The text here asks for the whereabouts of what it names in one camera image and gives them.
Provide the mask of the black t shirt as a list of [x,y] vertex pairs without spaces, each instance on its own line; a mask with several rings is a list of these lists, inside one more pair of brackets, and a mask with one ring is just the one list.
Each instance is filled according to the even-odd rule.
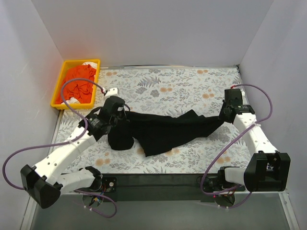
[[194,110],[179,117],[127,112],[127,119],[111,128],[108,143],[113,150],[129,150],[136,139],[146,157],[206,138],[224,123],[218,116],[205,117]]

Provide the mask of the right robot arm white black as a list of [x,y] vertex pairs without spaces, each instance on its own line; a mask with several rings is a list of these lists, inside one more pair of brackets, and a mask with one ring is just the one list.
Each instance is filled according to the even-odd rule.
[[253,108],[243,103],[240,89],[225,90],[220,115],[226,122],[233,124],[243,136],[251,158],[244,168],[221,167],[218,171],[218,187],[226,191],[237,184],[243,185],[250,192],[284,191],[290,168],[290,156],[279,152],[268,140]]

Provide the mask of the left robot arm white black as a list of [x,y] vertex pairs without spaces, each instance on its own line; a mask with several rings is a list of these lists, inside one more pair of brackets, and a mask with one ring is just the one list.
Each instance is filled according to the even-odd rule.
[[125,101],[110,96],[102,107],[92,110],[79,122],[67,139],[68,143],[58,147],[34,166],[21,169],[24,190],[45,209],[53,205],[61,195],[84,188],[91,192],[102,186],[102,174],[92,166],[78,172],[64,174],[65,169],[87,148],[108,134],[118,122],[126,119]]

